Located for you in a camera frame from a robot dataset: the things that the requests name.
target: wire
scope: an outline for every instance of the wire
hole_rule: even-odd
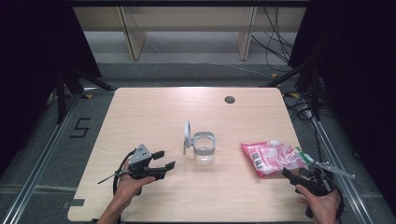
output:
[[[288,110],[291,110],[294,112],[294,114],[290,115],[291,121],[294,121],[296,118],[299,120],[308,120],[309,123],[311,124],[312,128],[314,129],[314,136],[315,136],[315,141],[317,143],[317,150],[318,150],[318,161],[322,162],[322,153],[321,153],[321,146],[320,146],[320,138],[319,138],[319,132],[317,127],[315,126],[313,122],[313,116],[312,113],[307,113],[311,110],[311,107],[309,106],[309,103],[306,103],[303,101],[304,96],[300,93],[301,97],[296,101],[294,105],[288,105],[285,101],[286,108]]]
[[[157,47],[155,47],[148,39],[146,39],[146,41],[147,41],[155,50],[157,50],[157,52],[163,53],[161,50],[159,50]],[[169,63],[196,64],[196,63],[189,63],[189,62],[183,62],[183,61],[173,62],[173,61],[170,61],[170,60],[167,60],[167,59],[165,59],[165,60],[166,60],[167,62],[169,62]],[[239,71],[242,71],[242,72],[259,74],[259,75],[261,75],[261,76],[263,76],[263,77],[266,77],[266,78],[269,78],[269,79],[271,79],[271,80],[274,80],[273,77],[267,76],[267,75],[265,75],[265,74],[263,74],[263,73],[261,73],[261,72],[252,71],[252,70],[247,70],[247,69],[242,69],[242,68],[236,67],[236,66],[234,66],[234,65],[230,65],[230,64],[224,64],[224,63],[204,63],[204,64],[210,64],[210,65],[215,65],[215,66],[231,67],[231,68],[233,68],[233,69],[236,69],[236,70],[239,70]]]
[[[264,9],[265,15],[266,15],[266,17],[267,17],[268,21],[270,22],[271,27],[272,27],[272,29],[273,29],[273,32],[272,32],[272,34],[271,34],[271,36],[270,36],[271,39],[270,39],[269,42],[271,42],[271,40],[274,39],[273,36],[274,36],[274,34],[275,34],[275,35],[277,36],[277,41],[278,41],[279,44],[280,44],[280,47],[281,47],[281,50],[282,50],[283,54],[284,54],[284,55],[288,55],[288,56],[290,57],[290,54],[289,54],[288,50],[285,48],[285,45],[287,45],[287,46],[289,46],[289,47],[292,47],[292,44],[289,43],[288,41],[286,41],[286,40],[280,35],[280,32],[279,32],[279,25],[278,25],[278,23],[277,23],[277,18],[278,18],[278,14],[279,14],[279,7],[275,7],[275,22],[274,22],[274,23],[272,22],[270,16],[268,15],[268,12],[267,12],[266,8],[264,7],[263,9]]]
[[[331,105],[329,104],[329,93],[325,89],[325,85],[321,84],[318,93],[318,112],[320,115],[327,118],[335,118],[335,114],[332,111]],[[308,101],[312,101],[312,93],[304,95],[304,98]]]
[[[279,57],[283,62],[285,62],[285,63],[288,62],[288,59],[287,59],[285,56],[279,54],[278,52],[274,51],[273,49],[268,48],[267,46],[264,46],[264,44],[262,44],[259,40],[257,40],[256,37],[255,37],[254,35],[252,35],[251,37],[252,37],[261,47],[263,47],[263,48],[266,49],[266,50],[271,51],[273,54],[275,54],[277,57]]]

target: snack bag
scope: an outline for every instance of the snack bag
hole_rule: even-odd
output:
[[[254,144],[242,143],[241,145],[256,168],[259,178],[281,172],[283,167],[289,170],[306,168],[309,162],[299,147],[292,147],[276,140]]]

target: hand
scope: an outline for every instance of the hand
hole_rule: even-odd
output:
[[[128,161],[124,163],[123,169],[128,169]],[[107,206],[105,212],[96,223],[114,224],[122,211],[131,204],[132,198],[139,190],[147,184],[155,181],[155,177],[147,176],[142,179],[132,179],[129,175],[120,177],[119,185],[113,200]]]
[[[315,196],[302,185],[296,186],[297,190],[305,196],[305,199],[298,199],[299,203],[308,205],[314,214],[314,223],[330,224],[336,223],[336,214],[339,205],[340,195],[337,190],[333,190],[325,196]]]

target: black cable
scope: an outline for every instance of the black cable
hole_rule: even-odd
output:
[[[259,40],[256,39],[256,37],[254,35],[252,35],[251,37],[253,37],[253,39],[264,49],[271,51],[271,53],[275,54],[277,57],[279,57],[283,62],[287,63],[288,59],[285,58],[284,56],[282,56],[281,54],[279,54],[278,52],[274,51],[273,49],[267,48],[266,46],[264,46],[264,44],[262,44]]]
[[[290,44],[287,44],[287,43],[283,43],[284,45],[286,45],[286,47],[289,47],[289,48],[293,48],[293,45],[290,45]]]
[[[284,38],[282,37],[281,34],[279,34],[279,37],[280,37],[280,39],[283,40],[283,44],[284,44],[284,45],[286,45],[286,46],[288,46],[289,48],[293,49],[294,45],[292,45],[291,43],[289,43],[289,41],[287,41],[286,39],[284,39]]]
[[[285,105],[286,105],[286,108],[287,108],[287,109],[290,109],[290,110],[292,110],[292,111],[295,112],[294,114],[292,114],[292,115],[290,116],[291,121],[293,121],[293,120],[295,120],[296,118],[298,118],[299,120],[308,120],[308,121],[310,122],[310,124],[312,125],[312,127],[313,127],[313,129],[314,129],[315,140],[316,140],[316,143],[317,143],[318,161],[323,162],[322,153],[321,153],[321,147],[320,147],[319,132],[318,132],[318,129],[317,129],[317,127],[315,126],[313,120],[312,120],[312,119],[314,118],[314,117],[312,116],[312,113],[311,113],[311,116],[307,116],[306,113],[303,113],[303,112],[305,112],[306,110],[307,110],[307,111],[310,111],[311,108],[310,108],[310,106],[309,106],[309,103],[303,102],[304,95],[303,95],[303,94],[301,94],[301,95],[302,95],[302,97],[300,97],[300,99],[298,99],[294,105],[288,105],[288,104],[286,103],[286,101],[285,101]],[[299,110],[299,109],[297,108],[298,105],[308,105],[308,106],[305,107],[305,108],[303,108],[303,109],[300,109],[300,110]]]
[[[271,39],[270,39],[270,41],[268,41],[268,45],[267,45],[266,49],[269,49],[269,46],[270,46],[270,43],[271,43]],[[272,69],[275,70],[275,71],[279,71],[279,72],[289,72],[289,71],[285,71],[285,70],[282,70],[282,69],[274,68],[273,66],[271,66],[271,64],[268,63],[268,50],[265,51],[265,61],[267,62],[268,66],[270,66],[270,68],[272,68]]]
[[[325,87],[324,85],[321,85],[321,88],[319,88],[320,92],[318,95],[318,112],[320,113],[320,115],[323,115],[327,118],[335,118],[334,113],[331,111],[331,106],[327,102],[328,101],[328,93],[324,89],[324,87]],[[308,101],[309,101],[309,100],[311,100],[311,96],[312,96],[312,93],[308,93],[308,94],[304,95],[304,98],[308,99]]]
[[[286,40],[285,40],[285,39],[280,35],[280,33],[279,33],[279,25],[278,25],[278,23],[277,23],[277,17],[278,17],[279,7],[276,7],[276,8],[275,8],[275,23],[272,23],[272,20],[271,20],[271,18],[269,17],[269,15],[268,15],[267,10],[265,9],[265,7],[264,7],[263,9],[264,9],[265,15],[266,15],[266,17],[267,17],[268,21],[270,22],[271,27],[272,27],[272,29],[273,29],[273,33],[272,33],[272,35],[270,36],[271,39],[274,39],[274,38],[273,38],[273,35],[274,35],[274,33],[275,33],[276,36],[277,36],[277,38],[278,38],[278,42],[279,42],[279,44],[280,44],[280,47],[281,47],[281,50],[282,50],[283,54],[284,54],[284,55],[287,54],[287,55],[290,57],[289,52],[286,50],[286,48],[285,48],[285,46],[284,46],[284,43],[282,42],[282,40],[284,40],[284,41],[286,41]]]

